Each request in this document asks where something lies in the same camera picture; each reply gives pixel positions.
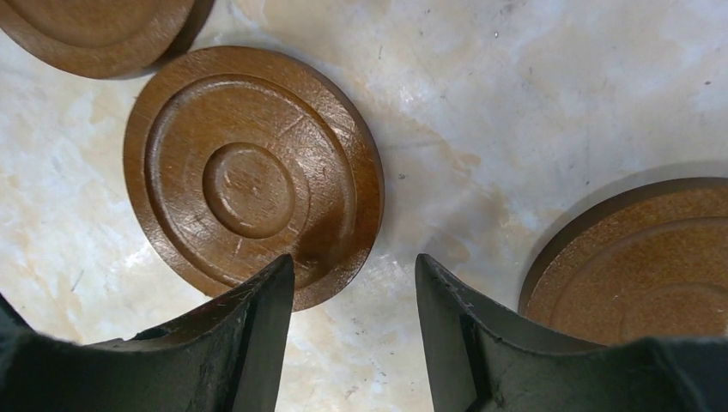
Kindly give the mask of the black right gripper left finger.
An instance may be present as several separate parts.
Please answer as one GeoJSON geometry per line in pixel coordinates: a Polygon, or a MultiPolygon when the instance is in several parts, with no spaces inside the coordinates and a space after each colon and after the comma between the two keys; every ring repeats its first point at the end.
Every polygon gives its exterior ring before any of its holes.
{"type": "Polygon", "coordinates": [[[4,411],[272,411],[294,300],[276,258],[238,287],[131,339],[90,345],[33,330],[1,304],[4,411]]]}

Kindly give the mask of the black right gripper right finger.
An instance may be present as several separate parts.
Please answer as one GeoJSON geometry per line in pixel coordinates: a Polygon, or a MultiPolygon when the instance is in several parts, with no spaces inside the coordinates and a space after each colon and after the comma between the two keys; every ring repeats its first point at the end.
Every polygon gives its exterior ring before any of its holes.
{"type": "Polygon", "coordinates": [[[561,334],[480,294],[427,254],[416,298],[437,411],[724,411],[724,338],[613,347],[561,334]]]}

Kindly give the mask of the brown wooden coaster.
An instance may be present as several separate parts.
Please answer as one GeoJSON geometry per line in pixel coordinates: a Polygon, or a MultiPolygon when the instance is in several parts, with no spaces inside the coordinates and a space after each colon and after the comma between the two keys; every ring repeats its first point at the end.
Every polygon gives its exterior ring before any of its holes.
{"type": "Polygon", "coordinates": [[[213,2],[3,1],[1,29],[50,66],[92,79],[131,77],[185,53],[213,2]]]}
{"type": "Polygon", "coordinates": [[[135,216],[163,261],[215,297],[282,255],[295,311],[343,291],[381,228],[379,151],[329,78],[278,51],[214,46],[165,65],[124,136],[135,216]]]}
{"type": "Polygon", "coordinates": [[[519,313],[603,345],[726,336],[726,179],[643,185],[578,215],[534,259],[519,313]]]}

